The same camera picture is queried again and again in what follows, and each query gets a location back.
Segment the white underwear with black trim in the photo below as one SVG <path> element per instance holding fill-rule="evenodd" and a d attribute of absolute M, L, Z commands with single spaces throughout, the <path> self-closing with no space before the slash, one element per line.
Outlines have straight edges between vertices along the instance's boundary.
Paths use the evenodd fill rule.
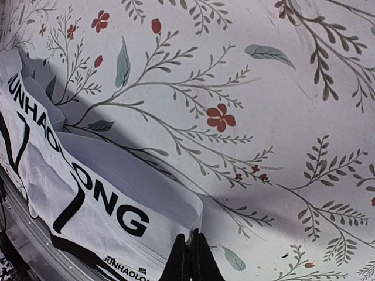
<path fill-rule="evenodd" d="M 65 117 L 16 50 L 1 53 L 1 163 L 52 244 L 105 280 L 158 280 L 175 238 L 202 225 L 193 192 L 103 141 L 65 133 Z"/>

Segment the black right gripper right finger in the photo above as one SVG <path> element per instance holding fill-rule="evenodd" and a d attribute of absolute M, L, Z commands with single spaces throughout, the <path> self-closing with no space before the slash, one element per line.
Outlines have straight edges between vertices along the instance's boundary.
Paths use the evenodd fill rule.
<path fill-rule="evenodd" d="M 193 281 L 220 281 L 222 275 L 213 257 L 206 237 L 196 228 L 190 244 L 191 274 Z"/>

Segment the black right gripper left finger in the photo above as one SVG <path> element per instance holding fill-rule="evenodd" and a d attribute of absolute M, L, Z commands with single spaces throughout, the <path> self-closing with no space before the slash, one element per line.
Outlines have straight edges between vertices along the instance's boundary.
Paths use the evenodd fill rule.
<path fill-rule="evenodd" d="M 159 281 L 189 281 L 190 251 L 185 236 L 178 234 Z"/>

